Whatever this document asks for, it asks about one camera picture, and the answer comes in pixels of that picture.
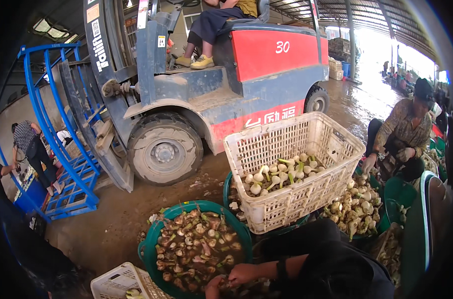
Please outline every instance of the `yellow sneaker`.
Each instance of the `yellow sneaker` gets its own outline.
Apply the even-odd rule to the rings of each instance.
[[[201,55],[197,61],[192,63],[190,65],[191,69],[206,69],[206,68],[212,68],[214,67],[215,64],[213,63],[213,56],[208,58],[205,55]]]
[[[176,60],[175,60],[175,64],[176,65],[181,65],[181,66],[184,66],[184,67],[189,67],[190,66],[190,63],[192,62],[192,59],[190,58],[185,58],[184,56],[180,56],[178,57]]]

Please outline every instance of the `forklift tire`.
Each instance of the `forklift tire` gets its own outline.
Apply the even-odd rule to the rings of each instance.
[[[329,95],[324,88],[313,85],[306,95],[303,113],[319,111],[326,113],[329,108]]]
[[[193,124],[176,113],[143,117],[128,139],[130,167],[150,185],[170,186],[187,179],[202,158],[202,140]]]

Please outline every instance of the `forklift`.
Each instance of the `forklift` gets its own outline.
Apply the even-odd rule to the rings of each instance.
[[[89,57],[59,64],[78,127],[119,188],[132,191],[132,173],[157,186],[185,180],[201,165],[202,139],[217,155],[231,133],[328,110],[318,86],[329,77],[328,42],[313,0],[313,29],[268,24],[269,0],[258,0],[258,18],[226,22],[213,46],[215,67],[203,70],[170,69],[166,46],[182,9],[200,1],[167,2],[172,12],[140,0],[134,53],[122,1],[84,0]]]

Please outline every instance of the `number 30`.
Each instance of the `number 30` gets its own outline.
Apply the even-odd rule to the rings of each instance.
[[[289,42],[276,42],[276,44],[278,45],[276,48],[276,53],[281,53],[281,52],[285,52],[285,53],[288,53],[289,51]]]

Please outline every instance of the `concrete floor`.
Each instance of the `concrete floor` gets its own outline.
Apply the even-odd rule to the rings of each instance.
[[[378,71],[382,66],[368,57],[361,57],[359,87],[349,82],[322,82],[330,97],[327,115],[347,128],[360,140],[367,140],[367,125],[376,117],[385,119],[402,98],[382,83]],[[46,239],[61,249],[74,263],[101,275],[125,261],[145,268],[137,256],[137,240],[147,231],[146,220],[162,207],[188,200],[222,202],[223,182],[230,171],[224,153],[213,156],[206,150],[196,176],[171,187],[153,187],[136,179],[134,192],[127,193],[114,185],[97,192],[98,210],[66,219],[56,220],[47,229]],[[197,186],[190,187],[196,181]]]

